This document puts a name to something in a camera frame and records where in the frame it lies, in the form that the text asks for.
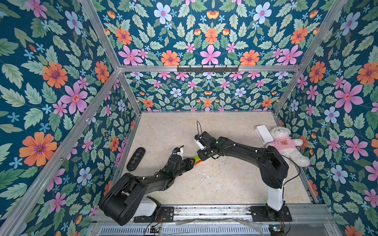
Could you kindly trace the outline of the lime green lego brick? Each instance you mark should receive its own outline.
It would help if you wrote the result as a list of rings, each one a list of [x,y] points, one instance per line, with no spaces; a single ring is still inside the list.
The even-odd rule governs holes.
[[[194,159],[195,159],[195,163],[196,163],[197,161],[201,160],[199,156],[196,156]]]

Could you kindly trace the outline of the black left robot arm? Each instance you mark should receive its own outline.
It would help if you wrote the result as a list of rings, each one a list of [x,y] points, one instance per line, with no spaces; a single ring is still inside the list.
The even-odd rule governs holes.
[[[136,217],[137,209],[145,195],[169,189],[175,179],[193,169],[195,158],[183,158],[172,154],[166,165],[152,176],[138,177],[124,174],[99,203],[104,214],[119,225],[127,224]]]

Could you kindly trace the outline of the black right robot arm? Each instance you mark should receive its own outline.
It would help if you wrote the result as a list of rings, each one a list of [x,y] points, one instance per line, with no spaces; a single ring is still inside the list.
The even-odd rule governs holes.
[[[283,187],[289,165],[273,146],[251,147],[225,137],[215,139],[208,132],[195,135],[201,161],[215,156],[234,157],[259,168],[262,181],[268,186],[267,207],[279,212],[284,207]]]

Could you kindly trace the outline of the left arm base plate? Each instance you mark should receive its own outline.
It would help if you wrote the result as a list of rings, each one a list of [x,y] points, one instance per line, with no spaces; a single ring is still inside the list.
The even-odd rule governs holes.
[[[160,207],[154,211],[151,216],[137,216],[133,219],[134,223],[151,223],[151,222],[173,222],[175,208]]]

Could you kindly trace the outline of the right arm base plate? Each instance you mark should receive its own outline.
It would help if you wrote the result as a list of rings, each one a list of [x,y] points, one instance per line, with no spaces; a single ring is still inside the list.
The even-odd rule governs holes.
[[[279,211],[268,205],[251,206],[250,212],[254,222],[292,222],[292,216],[287,205],[283,205]]]

